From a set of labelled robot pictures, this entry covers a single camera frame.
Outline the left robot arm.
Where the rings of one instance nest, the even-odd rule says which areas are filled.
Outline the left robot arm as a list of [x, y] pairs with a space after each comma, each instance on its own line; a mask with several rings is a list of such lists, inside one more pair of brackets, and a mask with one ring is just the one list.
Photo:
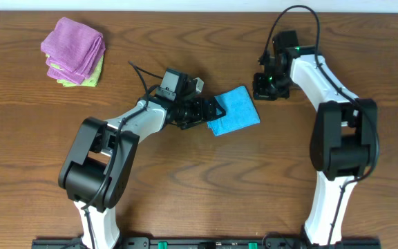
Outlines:
[[86, 118], [58, 177], [79, 210], [83, 248], [114, 248], [120, 239], [115, 206], [121, 199], [140, 142], [167, 125], [181, 130], [225, 116], [215, 97], [201, 96], [204, 82], [167, 68], [160, 83], [126, 113], [108, 120]]

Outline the blue cloth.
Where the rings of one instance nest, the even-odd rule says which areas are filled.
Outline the blue cloth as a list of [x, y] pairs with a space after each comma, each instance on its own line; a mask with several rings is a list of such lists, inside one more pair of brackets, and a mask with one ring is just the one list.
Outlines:
[[216, 100], [226, 114], [207, 123], [215, 136], [260, 123], [257, 110], [245, 86], [239, 86], [229, 92], [217, 95]]

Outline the folded purple cloth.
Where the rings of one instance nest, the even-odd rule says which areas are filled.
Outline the folded purple cloth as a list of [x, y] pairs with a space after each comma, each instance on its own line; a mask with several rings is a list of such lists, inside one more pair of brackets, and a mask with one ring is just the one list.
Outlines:
[[63, 17], [42, 41], [41, 51], [46, 54], [49, 77], [80, 85], [101, 65], [104, 37], [85, 24]]

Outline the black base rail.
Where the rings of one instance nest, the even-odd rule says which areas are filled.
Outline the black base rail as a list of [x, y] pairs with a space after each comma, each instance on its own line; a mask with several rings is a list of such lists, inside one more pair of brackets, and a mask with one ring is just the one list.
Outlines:
[[[35, 239], [32, 249], [88, 248], [76, 239]], [[113, 248], [120, 249], [284, 249], [284, 248], [336, 248], [380, 249], [378, 239], [344, 239], [333, 246], [310, 245], [293, 238], [269, 237], [266, 239], [149, 239], [129, 237], [119, 241]]]

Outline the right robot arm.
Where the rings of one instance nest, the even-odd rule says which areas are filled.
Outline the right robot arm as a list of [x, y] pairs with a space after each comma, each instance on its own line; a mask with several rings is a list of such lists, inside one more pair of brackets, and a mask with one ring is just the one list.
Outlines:
[[377, 104], [350, 92], [333, 75], [318, 46], [300, 46], [293, 30], [272, 39], [255, 73], [257, 100], [287, 99], [299, 87], [316, 110], [310, 160], [316, 170], [312, 209], [293, 248], [380, 248], [376, 238], [349, 238], [341, 226], [354, 186], [366, 178], [378, 158]]

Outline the folded green cloth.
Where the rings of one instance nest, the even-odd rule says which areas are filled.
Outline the folded green cloth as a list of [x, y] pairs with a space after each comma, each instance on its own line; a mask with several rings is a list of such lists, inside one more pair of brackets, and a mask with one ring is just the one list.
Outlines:
[[97, 61], [95, 66], [92, 66], [90, 70], [90, 75], [80, 75], [77, 73], [72, 73], [67, 71], [62, 66], [58, 64], [53, 64], [49, 62], [50, 55], [46, 54], [46, 64], [49, 66], [47, 76], [57, 80], [57, 83], [64, 87], [74, 87], [74, 86], [97, 86], [98, 80], [102, 72], [102, 65], [104, 56], [101, 56]]

